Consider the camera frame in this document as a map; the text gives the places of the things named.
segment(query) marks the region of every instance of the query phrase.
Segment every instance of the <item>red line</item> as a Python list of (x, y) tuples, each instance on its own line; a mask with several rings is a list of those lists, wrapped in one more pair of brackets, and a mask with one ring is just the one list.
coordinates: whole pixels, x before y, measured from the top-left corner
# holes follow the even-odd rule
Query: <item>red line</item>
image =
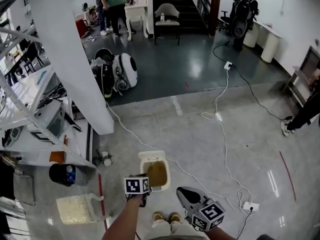
[(282, 161), (283, 161), (283, 163), (284, 163), (284, 166), (285, 166), (285, 168), (286, 168), (286, 171), (287, 171), (287, 173), (288, 173), (288, 175), (289, 175), (289, 179), (290, 179), (290, 183), (291, 183), (291, 187), (292, 187), (292, 191), (293, 191), (293, 196), (294, 196), (294, 201), (295, 201), (295, 202), (297, 202), (297, 199), (296, 199), (296, 192), (295, 192), (294, 184), (292, 183), (291, 176), (290, 176), (290, 172), (289, 172), (289, 170), (288, 170), (288, 167), (287, 167), (286, 161), (285, 161), (285, 159), (284, 159), (284, 157), (283, 157), (283, 155), (282, 155), (281, 151), (279, 151), (279, 153), (280, 153), (280, 156), (281, 156)]
[[(104, 193), (103, 193), (103, 190), (102, 190), (101, 174), (100, 173), (98, 174), (98, 182), (99, 182), (99, 193), (100, 193), (100, 197), (101, 197), (101, 196), (104, 195)], [(102, 210), (102, 216), (105, 216), (106, 215), (106, 211), (105, 211), (105, 203), (104, 203), (103, 200), (101, 201), (101, 210)], [(103, 223), (104, 223), (105, 231), (107, 231), (107, 229), (108, 229), (107, 221), (104, 220)]]

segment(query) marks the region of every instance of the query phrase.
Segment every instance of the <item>white trash bin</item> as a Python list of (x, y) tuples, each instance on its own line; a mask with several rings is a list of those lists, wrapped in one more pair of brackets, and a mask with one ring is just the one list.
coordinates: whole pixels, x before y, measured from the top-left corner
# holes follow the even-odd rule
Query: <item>white trash bin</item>
[(164, 151), (140, 152), (140, 173), (147, 174), (153, 192), (163, 191), (171, 184), (170, 170)]

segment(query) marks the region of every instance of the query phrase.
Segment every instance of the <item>person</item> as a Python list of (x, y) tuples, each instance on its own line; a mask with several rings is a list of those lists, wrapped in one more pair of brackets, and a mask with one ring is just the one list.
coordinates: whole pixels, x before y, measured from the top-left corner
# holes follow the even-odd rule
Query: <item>person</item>
[(100, 34), (106, 36), (109, 31), (111, 31), (111, 17), (110, 13), (104, 10), (104, 5), (101, 0), (95, 0), (96, 8), (98, 12), (99, 24), (100, 24)]
[(96, 14), (96, 9), (91, 8), (91, 9), (89, 10), (89, 14), (92, 16), (92, 22), (94, 22), (94, 21), (97, 20), (98, 16), (97, 16), (97, 14)]
[[(101, 0), (101, 1), (102, 1), (104, 10), (110, 11), (111, 25), (112, 25), (115, 36), (120, 37), (119, 29), (118, 29), (118, 18), (122, 19), (125, 27), (128, 29), (125, 6), (126, 6), (126, 3), (129, 2), (129, 0)], [(131, 27), (131, 33), (136, 33), (136, 31), (132, 27)]]
[(88, 4), (85, 2), (83, 5), (82, 5), (82, 11), (83, 12), (86, 12), (88, 9)]
[(320, 62), (317, 65), (317, 70), (312, 74), (310, 79), (310, 91), (311, 95), (307, 99), (303, 108), (294, 119), (286, 124), (281, 122), (281, 130), (284, 136), (289, 136), (290, 133), (294, 133), (296, 129), (300, 129), (310, 119), (320, 113)]
[[(137, 230), (138, 211), (142, 195), (128, 200), (119, 217), (111, 224), (102, 240), (134, 240)], [(219, 227), (205, 232), (210, 240), (235, 240)], [(172, 213), (169, 222), (161, 212), (153, 215), (153, 225), (145, 240), (206, 240), (192, 226), (183, 224), (178, 213)]]
[[(246, 37), (248, 30), (250, 30), (250, 29), (252, 30), (252, 28), (253, 28), (254, 17), (259, 14), (257, 0), (246, 0), (246, 1), (249, 2), (249, 4), (250, 4), (251, 17), (246, 20), (247, 25), (246, 25), (246, 29), (244, 31), (243, 36), (240, 38), (235, 38), (234, 42), (233, 42), (233, 48), (239, 52), (242, 51), (242, 46), (244, 44), (244, 40), (245, 40), (245, 37)], [(235, 17), (235, 11), (233, 13), (231, 12), (231, 14), (230, 14), (230, 22), (231, 23), (232, 23), (234, 17)]]

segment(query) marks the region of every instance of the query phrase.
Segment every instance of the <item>shiny floor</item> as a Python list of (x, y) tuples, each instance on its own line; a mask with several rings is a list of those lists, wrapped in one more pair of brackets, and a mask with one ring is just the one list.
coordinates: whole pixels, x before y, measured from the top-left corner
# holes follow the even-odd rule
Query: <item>shiny floor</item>
[[(101, 36), (99, 27), (91, 36), (95, 41), (82, 39), (87, 58), (94, 59), (101, 48), (108, 48), (115, 55), (128, 53), (137, 66), (138, 83), (134, 88), (123, 92), (123, 96), (113, 93), (111, 106), (139, 102), (173, 95), (202, 92), (225, 86), (225, 62), (216, 58), (213, 48), (225, 44), (230, 37), (217, 31), (215, 38), (199, 34), (182, 34), (180, 45), (175, 36), (164, 35), (154, 45), (154, 39), (143, 36), (141, 26), (133, 23), (137, 30), (128, 41), (127, 30), (122, 27), (122, 36), (113, 32)], [(287, 75), (275, 64), (264, 63), (254, 49), (244, 47), (242, 52), (232, 49), (232, 43), (219, 47), (215, 53), (224, 60), (235, 64), (241, 74), (251, 84), (264, 84), (285, 81)], [(230, 72), (229, 86), (245, 86), (237, 72)]]
[[(253, 87), (259, 101), (279, 117), (297, 111), (290, 97), (279, 92), (278, 83), (256, 84)], [(222, 90), (187, 93), (175, 97), (134, 102), (114, 106), (123, 124), (141, 140), (164, 150), (167, 157), (177, 160), (187, 172), (195, 175), (210, 191), (229, 198), (234, 207), (239, 205), (239, 185), (233, 181), (224, 166), (222, 129), (215, 121), (201, 117), (202, 112), (215, 112), (213, 101)], [(228, 88), (218, 100), (218, 111), (227, 136), (227, 165), (232, 176), (247, 187), (253, 202), (260, 204), (257, 214), (249, 217), (240, 240), (255, 240), (268, 234), (277, 240), (311, 240), (317, 233), (312, 225), (320, 222), (320, 130), (318, 122), (304, 125), (289, 137), (284, 137), (280, 122), (270, 116), (254, 100), (247, 86)], [(102, 176), (104, 205), (108, 214), (116, 217), (125, 205), (123, 178), (140, 172), (138, 153), (150, 150), (141, 145), (115, 122), (114, 134), (99, 137), (100, 150), (113, 155), (112, 166), (98, 168)], [(285, 164), (290, 172), (296, 201)], [(139, 210), (137, 232), (147, 234), (152, 225), (152, 214), (163, 211), (184, 214), (176, 188), (201, 186), (169, 161), (171, 186), (154, 192), (145, 208)], [(25, 207), (28, 231), (32, 240), (87, 240), (101, 239), (104, 224), (63, 225), (56, 199), (82, 193), (99, 195), (98, 174), (88, 170), (87, 186), (64, 187), (50, 181), (49, 169), (31, 168), (35, 177), (37, 205)], [(18, 182), (18, 199), (28, 199), (27, 185)], [(243, 201), (249, 194), (243, 191)], [(227, 214), (221, 228), (237, 238), (245, 215), (232, 209), (224, 198), (218, 200)]]

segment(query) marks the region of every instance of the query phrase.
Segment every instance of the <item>power strip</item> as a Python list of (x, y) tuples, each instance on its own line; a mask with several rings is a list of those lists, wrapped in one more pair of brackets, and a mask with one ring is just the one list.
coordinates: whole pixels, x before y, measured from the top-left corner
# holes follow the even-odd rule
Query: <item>power strip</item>
[(251, 207), (252, 207), (252, 211), (256, 212), (259, 209), (259, 204), (254, 202), (244, 202), (242, 206), (244, 210), (248, 210), (248, 211), (251, 209)]
[(230, 70), (231, 66), (232, 66), (232, 63), (230, 61), (227, 61), (226, 64), (224, 65), (224, 69)]

